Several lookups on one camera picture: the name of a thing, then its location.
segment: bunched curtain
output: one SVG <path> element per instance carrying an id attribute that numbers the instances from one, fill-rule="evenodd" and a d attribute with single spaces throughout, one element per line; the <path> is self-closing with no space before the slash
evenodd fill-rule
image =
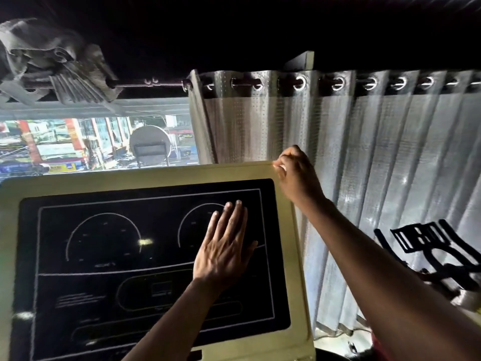
<path id="1" fill-rule="evenodd" d="M 370 237 L 441 218 L 481 251 L 481 74 L 304 71 L 191 74 L 201 163 L 273 160 L 297 144 L 324 194 Z M 320 236 L 297 212 L 312 327 L 352 329 L 358 306 Z"/>

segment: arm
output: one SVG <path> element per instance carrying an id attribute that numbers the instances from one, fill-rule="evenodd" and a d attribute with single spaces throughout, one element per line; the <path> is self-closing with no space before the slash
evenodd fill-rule
<path id="1" fill-rule="evenodd" d="M 481 359 L 481 328 L 350 223 L 324 197 L 314 168 L 298 146 L 286 149 L 273 164 L 282 190 L 326 243 L 394 360 Z"/>
<path id="2" fill-rule="evenodd" d="M 212 214 L 194 263 L 193 280 L 182 296 L 124 357 L 123 361 L 184 360 L 220 293 L 245 271 L 257 246 L 242 252 L 247 208 L 227 203 L 220 216 Z"/>

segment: dark wall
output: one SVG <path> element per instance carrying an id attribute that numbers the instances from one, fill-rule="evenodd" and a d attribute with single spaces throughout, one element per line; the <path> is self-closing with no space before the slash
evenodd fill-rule
<path id="1" fill-rule="evenodd" d="M 481 0 L 1 0 L 0 22 L 43 17 L 101 46 L 120 77 L 192 68 L 479 68 Z"/>

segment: curtain rod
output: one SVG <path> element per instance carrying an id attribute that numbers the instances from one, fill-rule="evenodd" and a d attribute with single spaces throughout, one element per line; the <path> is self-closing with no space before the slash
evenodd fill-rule
<path id="1" fill-rule="evenodd" d="M 337 77 L 334 79 L 319 79 L 325 83 L 331 84 L 331 87 L 334 91 L 341 90 L 346 85 L 346 80 L 344 77 Z M 255 90 L 261 90 L 263 88 L 262 82 L 258 78 L 232 78 L 231 79 L 231 86 L 252 86 Z M 297 78 L 286 78 L 282 82 L 283 84 L 290 84 L 294 87 L 295 90 L 303 90 L 307 81 L 306 78 L 303 76 L 299 76 Z M 372 90 L 378 85 L 377 78 L 370 76 L 368 78 L 359 78 L 356 79 L 357 84 L 364 84 L 363 87 L 366 90 Z M 459 83 L 456 78 L 446 82 L 446 86 L 454 87 Z M 395 90 L 401 90 L 407 84 L 407 79 L 403 76 L 400 76 L 395 79 L 389 80 L 389 86 Z M 423 81 L 418 85 L 423 89 L 428 89 L 434 84 L 434 78 L 427 76 L 423 78 Z M 192 82 L 190 79 L 178 79 L 178 80 L 170 80 L 170 81 L 160 81 L 159 79 L 153 77 L 152 79 L 123 79 L 123 80 L 107 80 L 107 85 L 110 88 L 114 87 L 182 87 L 184 91 L 188 91 L 188 88 L 192 86 Z M 214 84 L 212 81 L 203 81 L 203 85 L 208 88 L 209 90 L 213 90 Z M 477 79 L 472 81 L 469 85 L 471 86 L 480 86 L 481 80 Z M 30 82 L 24 81 L 24 87 L 26 89 L 48 89 L 53 88 L 50 81 L 39 81 L 39 82 Z"/>

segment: person's left hand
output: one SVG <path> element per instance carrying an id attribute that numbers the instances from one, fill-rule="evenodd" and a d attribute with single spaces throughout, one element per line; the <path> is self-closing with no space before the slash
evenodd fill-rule
<path id="1" fill-rule="evenodd" d="M 194 280 L 204 282 L 220 294 L 244 273 L 254 253 L 257 241 L 243 251 L 247 208 L 237 200 L 226 203 L 222 215 L 214 212 L 207 228 L 204 241 L 194 262 Z"/>

